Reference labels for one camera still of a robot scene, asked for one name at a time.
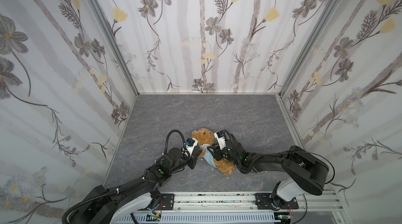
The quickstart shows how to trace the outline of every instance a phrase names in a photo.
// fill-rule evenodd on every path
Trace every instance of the gray tabletop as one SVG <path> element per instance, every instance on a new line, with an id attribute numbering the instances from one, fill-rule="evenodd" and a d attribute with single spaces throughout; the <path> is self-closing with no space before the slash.
<path id="1" fill-rule="evenodd" d="M 280 152 L 294 145 L 273 95 L 140 95 L 105 186 L 141 176 L 161 156 L 169 131 L 178 129 L 188 138 L 201 128 L 227 129 L 248 152 Z M 169 148 L 180 143 L 173 133 Z M 272 191 L 279 180 L 288 178 L 281 172 L 244 175 L 237 169 L 224 175 L 201 159 L 194 170 L 187 167 L 174 174 L 160 191 Z"/>

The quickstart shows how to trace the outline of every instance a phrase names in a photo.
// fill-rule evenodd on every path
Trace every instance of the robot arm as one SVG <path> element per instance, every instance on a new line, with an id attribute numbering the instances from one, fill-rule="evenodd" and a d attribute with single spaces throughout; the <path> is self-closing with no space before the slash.
<path id="1" fill-rule="evenodd" d="M 108 189 L 102 185 L 95 187 L 82 202 L 66 211 L 62 218 L 63 224 L 109 224 L 133 211 L 155 208 L 160 203 L 158 188 L 186 166 L 194 169 L 202 152 L 195 138 L 184 141 L 183 135 L 180 135 L 182 148 L 171 148 L 148 167 L 142 176 L 128 183 Z M 246 152 L 227 130 L 216 132 L 215 137 L 218 144 L 208 147 L 208 150 L 216 160 L 226 158 L 244 174 L 251 171 L 282 171 L 290 175 L 288 180 L 278 182 L 268 202 L 264 203 L 270 209 L 279 210 L 295 196 L 306 192 L 322 194 L 329 168 L 303 149 L 291 146 L 289 150 L 280 153 L 257 154 Z"/>

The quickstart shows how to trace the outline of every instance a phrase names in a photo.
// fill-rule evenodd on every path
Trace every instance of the wall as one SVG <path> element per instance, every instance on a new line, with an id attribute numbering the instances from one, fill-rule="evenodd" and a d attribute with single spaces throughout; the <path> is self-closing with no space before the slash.
<path id="1" fill-rule="evenodd" d="M 328 0 L 98 0 L 140 92 L 277 92 Z"/>
<path id="2" fill-rule="evenodd" d="M 103 183 L 134 97 L 86 0 L 0 15 L 0 219 L 58 223 Z"/>
<path id="3" fill-rule="evenodd" d="M 342 0 L 287 94 L 353 223 L 400 222 L 402 0 Z"/>

